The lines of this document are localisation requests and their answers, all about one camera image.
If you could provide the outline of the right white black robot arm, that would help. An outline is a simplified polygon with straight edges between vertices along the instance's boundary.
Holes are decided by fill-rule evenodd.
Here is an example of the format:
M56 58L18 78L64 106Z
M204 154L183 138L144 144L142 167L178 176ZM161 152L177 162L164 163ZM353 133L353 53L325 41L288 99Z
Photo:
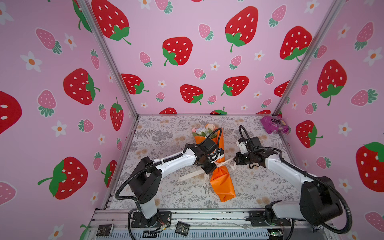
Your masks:
M234 158L236 165L268 169L300 191L299 201L275 201L266 205L262 218L267 224L272 226L282 219L292 219L323 226L339 235L351 230L351 209L330 178L317 177L294 166L283 158L280 149L263 147L257 137L240 138L237 146L240 151Z

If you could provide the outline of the orange wrapping paper sheet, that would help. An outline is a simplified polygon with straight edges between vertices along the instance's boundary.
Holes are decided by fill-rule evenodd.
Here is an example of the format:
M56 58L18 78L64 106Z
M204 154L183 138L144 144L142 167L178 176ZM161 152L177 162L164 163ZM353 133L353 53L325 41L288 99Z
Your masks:
M203 140L207 138L207 136L194 138L196 143L200 144L201 142L203 142ZM236 197L235 188L229 170L226 166L222 166L214 170L213 175L211 177L211 186L213 187L215 194L220 198L222 203Z

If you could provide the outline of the white rose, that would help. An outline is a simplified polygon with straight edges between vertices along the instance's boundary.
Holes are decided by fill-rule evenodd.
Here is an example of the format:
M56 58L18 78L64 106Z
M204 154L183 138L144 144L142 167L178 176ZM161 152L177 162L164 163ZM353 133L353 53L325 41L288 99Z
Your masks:
M209 130L203 127L198 129L192 129L192 133L194 137L206 137L207 134L209 134Z

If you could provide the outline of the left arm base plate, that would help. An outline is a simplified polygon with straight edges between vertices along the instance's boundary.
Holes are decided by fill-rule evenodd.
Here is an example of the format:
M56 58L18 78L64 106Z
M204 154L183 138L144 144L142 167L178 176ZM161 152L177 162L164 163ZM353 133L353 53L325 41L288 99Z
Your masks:
M135 212L131 217L130 227L132 228L159 228L163 225L171 225L172 212L158 212L149 220L141 212Z

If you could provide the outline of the white ribbon strip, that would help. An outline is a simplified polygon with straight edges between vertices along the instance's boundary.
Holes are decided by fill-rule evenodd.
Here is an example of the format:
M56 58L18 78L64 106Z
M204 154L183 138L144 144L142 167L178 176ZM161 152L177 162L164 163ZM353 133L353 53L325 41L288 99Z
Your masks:
M224 165L229 164L229 163L230 163L231 161L233 161L233 160L234 160L234 158L229 158L228 160L226 160L226 161L224 161L224 162L222 162L222 163L218 163L218 164L216 164L216 165L217 165L217 167L219 168L219 167L222 167L222 166L224 166ZM192 172L192 173L190 173L190 174L184 175L184 176L182 176L182 177L179 177L178 182L185 181L185 180L187 180L187 179L196 177L196 176L201 175L201 174L205 174L205 171L204 171L204 170L198 170L198 171Z

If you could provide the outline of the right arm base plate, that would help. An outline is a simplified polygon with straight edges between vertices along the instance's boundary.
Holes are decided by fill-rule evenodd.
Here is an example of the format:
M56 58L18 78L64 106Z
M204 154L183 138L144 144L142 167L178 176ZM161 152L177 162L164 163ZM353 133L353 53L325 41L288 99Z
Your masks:
M280 219L269 210L249 211L246 221L251 222L253 227L290 227L292 225L289 219Z

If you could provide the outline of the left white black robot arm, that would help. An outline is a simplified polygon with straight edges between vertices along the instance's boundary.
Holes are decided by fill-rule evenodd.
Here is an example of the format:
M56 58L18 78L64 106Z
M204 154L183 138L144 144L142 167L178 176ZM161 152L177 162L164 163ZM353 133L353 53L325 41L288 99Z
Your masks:
M155 196L166 176L193 165L201 167L209 175L217 168L216 162L223 157L224 149L209 138L200 144L186 144L181 152L162 159L145 157L116 190L115 199L133 200L143 217L151 220L159 213Z

